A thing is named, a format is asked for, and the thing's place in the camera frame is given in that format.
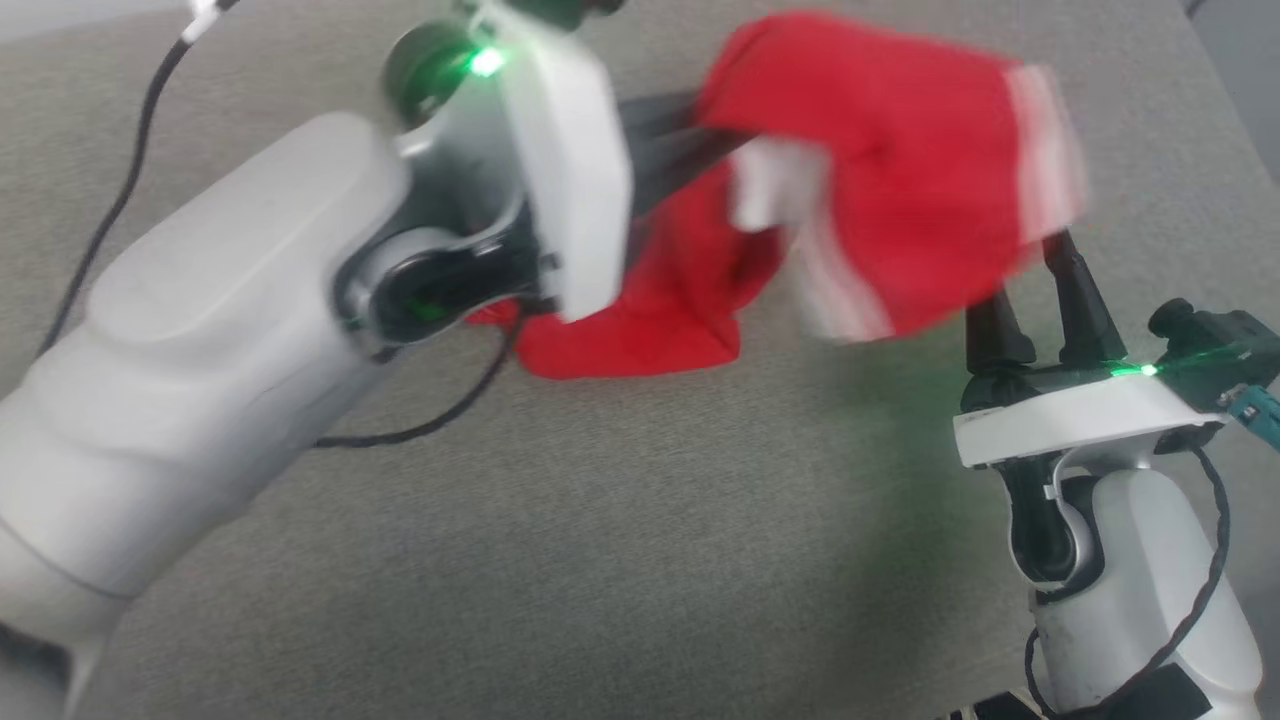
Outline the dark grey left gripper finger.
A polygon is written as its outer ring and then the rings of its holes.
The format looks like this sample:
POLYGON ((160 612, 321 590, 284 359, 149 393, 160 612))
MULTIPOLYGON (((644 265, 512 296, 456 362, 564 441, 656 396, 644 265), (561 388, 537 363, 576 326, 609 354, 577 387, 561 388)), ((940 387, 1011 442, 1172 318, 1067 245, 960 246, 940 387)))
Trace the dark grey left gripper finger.
POLYGON ((630 128, 634 170, 630 217, 639 219, 655 210, 750 140, 751 135, 701 127, 630 128))
POLYGON ((627 141, 699 137, 695 122, 698 95, 692 91, 653 94, 622 100, 618 105, 627 141))

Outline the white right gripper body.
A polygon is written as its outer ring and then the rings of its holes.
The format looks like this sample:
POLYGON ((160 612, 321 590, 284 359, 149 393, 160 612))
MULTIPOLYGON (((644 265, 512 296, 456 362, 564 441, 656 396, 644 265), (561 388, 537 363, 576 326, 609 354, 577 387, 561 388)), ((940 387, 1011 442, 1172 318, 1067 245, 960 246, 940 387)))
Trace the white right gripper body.
POLYGON ((961 465, 977 468, 1082 446, 1225 421, 1142 372, 954 418, 961 465))

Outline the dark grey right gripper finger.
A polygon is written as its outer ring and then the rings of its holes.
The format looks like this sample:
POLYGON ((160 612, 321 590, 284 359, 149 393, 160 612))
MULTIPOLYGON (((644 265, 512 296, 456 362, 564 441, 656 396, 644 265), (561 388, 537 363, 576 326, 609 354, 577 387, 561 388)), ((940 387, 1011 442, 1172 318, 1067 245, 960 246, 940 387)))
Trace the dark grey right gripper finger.
POLYGON ((1126 346, 1103 295, 1069 231, 1044 241, 1044 265, 1053 277, 1068 366, 1106 366, 1126 357, 1126 346))
POLYGON ((1036 346, 1021 332, 1005 290, 966 309, 965 345, 972 375, 1037 361, 1036 346))

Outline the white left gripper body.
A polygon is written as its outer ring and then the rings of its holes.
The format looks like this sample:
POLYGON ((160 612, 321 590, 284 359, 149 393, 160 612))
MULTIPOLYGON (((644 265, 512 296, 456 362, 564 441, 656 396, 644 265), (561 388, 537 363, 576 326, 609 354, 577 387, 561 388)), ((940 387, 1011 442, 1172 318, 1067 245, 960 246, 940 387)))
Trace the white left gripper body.
POLYGON ((532 290, 564 323, 620 296, 634 170, 609 73, 577 36, 616 1, 460 1, 402 35, 385 96, 419 184, 485 252, 532 251, 532 290))

